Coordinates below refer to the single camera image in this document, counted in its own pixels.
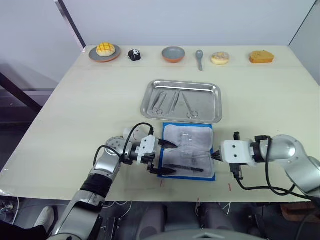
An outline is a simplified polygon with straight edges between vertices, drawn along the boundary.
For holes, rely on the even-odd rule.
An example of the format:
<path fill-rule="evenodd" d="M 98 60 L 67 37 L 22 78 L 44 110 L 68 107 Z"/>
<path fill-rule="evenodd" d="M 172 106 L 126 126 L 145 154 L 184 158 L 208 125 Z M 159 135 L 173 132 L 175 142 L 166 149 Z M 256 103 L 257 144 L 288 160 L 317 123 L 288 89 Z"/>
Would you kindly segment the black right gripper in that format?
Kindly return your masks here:
<path fill-rule="evenodd" d="M 212 155 L 211 155 L 211 158 L 213 160 L 216 160 L 216 161 L 220 161 L 220 162 L 223 162 L 223 156 L 222 156 L 222 151 L 221 149 L 219 149 L 218 151 L 214 152 Z"/>

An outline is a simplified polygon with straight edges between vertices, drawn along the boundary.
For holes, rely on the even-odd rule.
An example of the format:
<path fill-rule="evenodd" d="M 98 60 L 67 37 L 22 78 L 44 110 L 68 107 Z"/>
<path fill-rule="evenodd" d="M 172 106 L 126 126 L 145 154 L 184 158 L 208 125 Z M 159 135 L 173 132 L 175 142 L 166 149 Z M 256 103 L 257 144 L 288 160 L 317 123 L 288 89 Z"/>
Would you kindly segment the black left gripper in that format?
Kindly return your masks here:
<path fill-rule="evenodd" d="M 178 146 L 174 143 L 157 138 L 145 138 L 142 141 L 142 163 L 147 164 L 147 171 L 151 174 L 157 175 L 172 175 L 175 174 L 177 171 L 171 168 L 162 167 L 156 168 L 153 161 L 156 157 L 158 145 L 160 145 L 163 149 L 177 149 Z"/>

